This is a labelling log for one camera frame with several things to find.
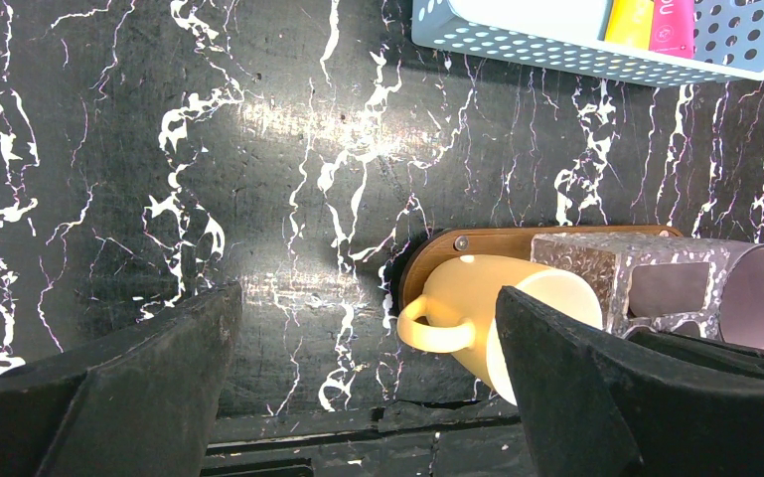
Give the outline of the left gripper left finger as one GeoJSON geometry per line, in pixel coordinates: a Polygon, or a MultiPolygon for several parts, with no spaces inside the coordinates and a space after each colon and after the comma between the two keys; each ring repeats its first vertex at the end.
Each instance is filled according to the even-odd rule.
{"type": "Polygon", "coordinates": [[[242,316],[237,283],[0,376],[0,476],[196,476],[242,316]]]}

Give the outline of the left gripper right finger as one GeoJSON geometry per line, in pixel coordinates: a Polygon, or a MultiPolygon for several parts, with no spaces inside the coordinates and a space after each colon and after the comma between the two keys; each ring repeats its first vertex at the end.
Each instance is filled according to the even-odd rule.
{"type": "Polygon", "coordinates": [[[539,476],[764,476],[764,351],[619,338],[510,286],[496,325],[539,476]]]}

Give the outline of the clear textured acrylic holder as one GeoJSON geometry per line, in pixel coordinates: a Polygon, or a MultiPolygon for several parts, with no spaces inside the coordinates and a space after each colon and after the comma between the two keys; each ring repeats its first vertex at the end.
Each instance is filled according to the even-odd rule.
{"type": "Polygon", "coordinates": [[[721,337],[721,292],[731,246],[719,239],[633,232],[539,234],[531,260],[570,271],[595,292],[604,330],[692,330],[721,337]]]}

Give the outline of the yellow mug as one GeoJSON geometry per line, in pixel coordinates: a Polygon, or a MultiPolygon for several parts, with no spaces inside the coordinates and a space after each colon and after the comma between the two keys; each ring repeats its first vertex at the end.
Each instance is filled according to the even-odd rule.
{"type": "Polygon", "coordinates": [[[410,347],[451,354],[512,405],[517,403],[496,326],[496,301],[516,288],[598,330],[605,328],[592,287],[573,272],[519,258],[468,254],[444,261],[421,294],[397,318],[397,334],[410,347]]]}

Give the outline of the oval wooden tray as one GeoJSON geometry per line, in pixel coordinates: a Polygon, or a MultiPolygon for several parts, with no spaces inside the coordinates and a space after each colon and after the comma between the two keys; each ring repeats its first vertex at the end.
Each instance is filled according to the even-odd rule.
{"type": "Polygon", "coordinates": [[[532,240],[540,234],[640,233],[680,237],[682,233],[663,225],[561,226],[449,229],[428,238],[412,250],[395,276],[393,310],[398,312],[423,290],[430,273],[444,261],[466,254],[490,254],[529,260],[532,240]]]}

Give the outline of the purple mug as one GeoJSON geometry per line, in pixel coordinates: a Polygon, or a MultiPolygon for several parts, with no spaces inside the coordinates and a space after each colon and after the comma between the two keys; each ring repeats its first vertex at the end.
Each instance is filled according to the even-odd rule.
{"type": "Polygon", "coordinates": [[[764,350],[764,243],[723,239],[697,243],[717,250],[719,260],[678,258],[637,266],[628,293],[630,312],[648,318],[696,312],[707,296],[716,296],[722,341],[764,350]]]}

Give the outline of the yellow toothpaste tube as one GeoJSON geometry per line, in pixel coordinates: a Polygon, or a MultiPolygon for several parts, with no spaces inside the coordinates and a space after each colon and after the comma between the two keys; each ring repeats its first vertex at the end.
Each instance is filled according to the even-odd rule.
{"type": "Polygon", "coordinates": [[[604,40],[648,50],[654,7],[653,0],[613,0],[604,40]]]}

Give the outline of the light blue plastic basket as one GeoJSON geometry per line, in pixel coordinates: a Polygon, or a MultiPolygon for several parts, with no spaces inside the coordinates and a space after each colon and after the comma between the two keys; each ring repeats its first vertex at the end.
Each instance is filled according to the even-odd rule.
{"type": "Polygon", "coordinates": [[[692,1],[682,56],[605,37],[614,1],[415,1],[422,47],[651,87],[764,80],[764,1],[692,1]]]}

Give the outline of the pink toothpaste tube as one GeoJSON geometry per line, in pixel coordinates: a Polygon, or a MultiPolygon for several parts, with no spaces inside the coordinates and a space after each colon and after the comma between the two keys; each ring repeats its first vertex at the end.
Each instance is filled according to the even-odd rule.
{"type": "Polygon", "coordinates": [[[693,0],[655,0],[649,50],[692,59],[694,22],[693,0]]]}

